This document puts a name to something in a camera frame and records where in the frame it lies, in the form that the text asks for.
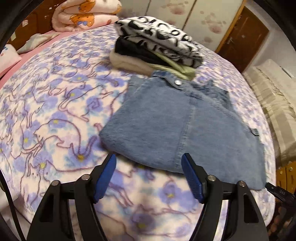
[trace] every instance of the black cable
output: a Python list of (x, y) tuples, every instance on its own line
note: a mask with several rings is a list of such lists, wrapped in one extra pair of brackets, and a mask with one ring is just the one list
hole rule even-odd
[(9, 188), (7, 186), (7, 183), (6, 183), (6, 180), (0, 170), (0, 182), (2, 184), (2, 187), (4, 189), (4, 192), (6, 194), (6, 197), (7, 197), (7, 200), (8, 200), (8, 204), (9, 204), (9, 208), (10, 208), (10, 211), (11, 211), (11, 215), (12, 215), (12, 218), (13, 218), (13, 221), (15, 223), (15, 227), (17, 229), (17, 232), (20, 236), (20, 239), (21, 241), (26, 241), (25, 237), (24, 237), (24, 234), (22, 232), (22, 229), (20, 227), (20, 223), (18, 221), (18, 218), (17, 218), (17, 213), (15, 211), (15, 206), (13, 204), (13, 200), (12, 200), (12, 197), (11, 197), (11, 194), (10, 194), (10, 191), (9, 191)]

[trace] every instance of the white paper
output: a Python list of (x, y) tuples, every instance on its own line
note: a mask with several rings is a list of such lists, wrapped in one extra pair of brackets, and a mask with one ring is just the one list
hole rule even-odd
[(11, 41), (15, 40), (16, 38), (17, 38), (17, 36), (15, 35), (15, 32), (13, 32), (13, 34), (10, 37)]
[(22, 21), (22, 26), (23, 27), (25, 27), (28, 24), (29, 24), (29, 20), (26, 19), (26, 20)]

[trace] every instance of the bedspread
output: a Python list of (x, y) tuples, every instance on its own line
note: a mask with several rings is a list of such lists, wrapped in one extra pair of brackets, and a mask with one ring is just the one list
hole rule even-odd
[[(50, 182), (70, 182), (90, 173), (107, 155), (98, 133), (120, 107), (133, 75), (112, 68), (113, 25), (65, 37), (28, 60), (0, 91), (0, 168), (20, 194), (18, 210), (32, 221)], [(258, 129), (265, 145), (267, 181), (275, 183), (274, 150), (268, 124), (253, 92), (231, 63), (203, 47), (204, 65), (195, 81), (213, 79), (230, 93), (242, 119)], [(268, 224), (275, 200), (252, 191)], [(81, 240), (70, 202), (76, 240)], [(188, 240), (202, 204), (183, 175), (154, 170), (118, 156), (105, 197), (95, 205), (109, 240)], [(223, 201), (215, 240), (226, 218)]]

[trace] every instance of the cat print blanket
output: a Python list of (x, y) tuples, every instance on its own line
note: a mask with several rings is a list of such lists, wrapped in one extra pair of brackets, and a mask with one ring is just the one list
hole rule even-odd
[(88, 30), (114, 23), (121, 10), (119, 0), (67, 0), (52, 16), (52, 27), (57, 32)]

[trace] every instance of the wooden door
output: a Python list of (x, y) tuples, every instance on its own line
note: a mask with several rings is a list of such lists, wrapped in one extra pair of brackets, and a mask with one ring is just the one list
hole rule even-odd
[(246, 7), (225, 41), (220, 56), (243, 72), (267, 36), (268, 28)]

